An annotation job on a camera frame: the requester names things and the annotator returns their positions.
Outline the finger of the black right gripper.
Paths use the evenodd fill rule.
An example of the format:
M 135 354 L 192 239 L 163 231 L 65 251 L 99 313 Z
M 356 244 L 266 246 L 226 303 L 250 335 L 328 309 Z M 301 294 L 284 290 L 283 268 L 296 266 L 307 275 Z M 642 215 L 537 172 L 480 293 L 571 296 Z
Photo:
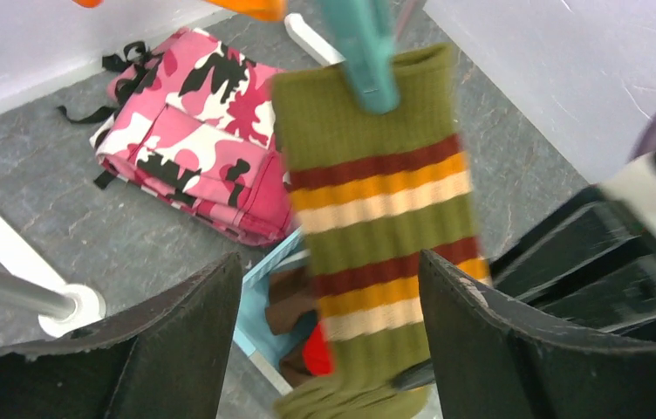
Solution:
M 498 291 L 601 332 L 656 341 L 656 238 L 590 186 L 491 264 Z

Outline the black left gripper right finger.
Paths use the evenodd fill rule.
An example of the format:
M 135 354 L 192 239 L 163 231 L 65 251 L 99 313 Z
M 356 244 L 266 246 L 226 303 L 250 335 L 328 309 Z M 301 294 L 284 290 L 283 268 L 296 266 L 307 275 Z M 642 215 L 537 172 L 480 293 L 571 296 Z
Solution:
M 578 326 L 420 254 L 446 418 L 656 418 L 656 342 Z

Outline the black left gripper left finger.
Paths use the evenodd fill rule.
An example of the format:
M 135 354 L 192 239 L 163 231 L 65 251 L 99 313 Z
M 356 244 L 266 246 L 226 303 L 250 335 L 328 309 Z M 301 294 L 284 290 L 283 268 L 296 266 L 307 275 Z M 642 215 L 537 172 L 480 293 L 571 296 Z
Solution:
M 215 417 L 242 277 L 230 253 L 59 339 L 0 347 L 0 418 Z

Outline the dark brown sock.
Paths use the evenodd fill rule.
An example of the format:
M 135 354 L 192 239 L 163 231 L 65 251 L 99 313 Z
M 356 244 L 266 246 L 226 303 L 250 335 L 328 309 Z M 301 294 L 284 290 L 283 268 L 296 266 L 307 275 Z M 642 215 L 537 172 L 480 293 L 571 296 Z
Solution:
M 303 352 L 317 325 L 314 319 L 316 299 L 311 289 L 311 275 L 305 266 L 270 274 L 264 314 L 275 336 L 293 333 L 300 321 L 308 321 L 307 332 L 280 358 L 278 368 L 293 388 L 311 380 L 314 374 L 306 367 Z

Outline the red sock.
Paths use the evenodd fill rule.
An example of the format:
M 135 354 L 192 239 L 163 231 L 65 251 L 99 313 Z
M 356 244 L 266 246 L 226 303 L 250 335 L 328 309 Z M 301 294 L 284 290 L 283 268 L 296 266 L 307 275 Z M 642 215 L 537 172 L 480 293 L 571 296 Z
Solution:
M 317 324 L 302 349 L 305 368 L 313 376 L 331 374 L 333 371 L 330 346 L 326 343 L 323 328 Z

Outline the white round clip hanger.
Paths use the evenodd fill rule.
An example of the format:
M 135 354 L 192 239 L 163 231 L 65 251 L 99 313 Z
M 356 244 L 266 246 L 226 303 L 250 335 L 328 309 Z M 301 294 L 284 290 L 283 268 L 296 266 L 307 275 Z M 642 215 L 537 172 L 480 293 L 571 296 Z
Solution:
M 286 16 L 286 1 L 206 1 L 235 13 L 263 21 L 277 21 Z M 393 73 L 394 37 L 391 15 L 384 1 L 317 1 L 323 18 L 335 38 L 337 51 L 343 58 L 338 62 L 343 69 L 339 75 L 336 65 L 320 70 L 291 72 L 277 76 L 273 83 L 277 118 L 290 112 L 308 119 L 326 117 L 333 120 L 371 118 L 357 115 L 382 115 L 394 111 L 400 104 L 399 88 Z M 144 44 L 130 44 L 137 56 L 131 62 L 118 55 L 102 58 L 103 68 L 123 73 L 134 70 L 142 80 L 153 71 L 148 64 L 167 70 L 168 58 L 154 58 Z M 220 93 L 226 81 L 220 70 L 211 72 L 200 65 L 190 72 L 182 84 L 180 96 L 208 81 L 215 93 Z

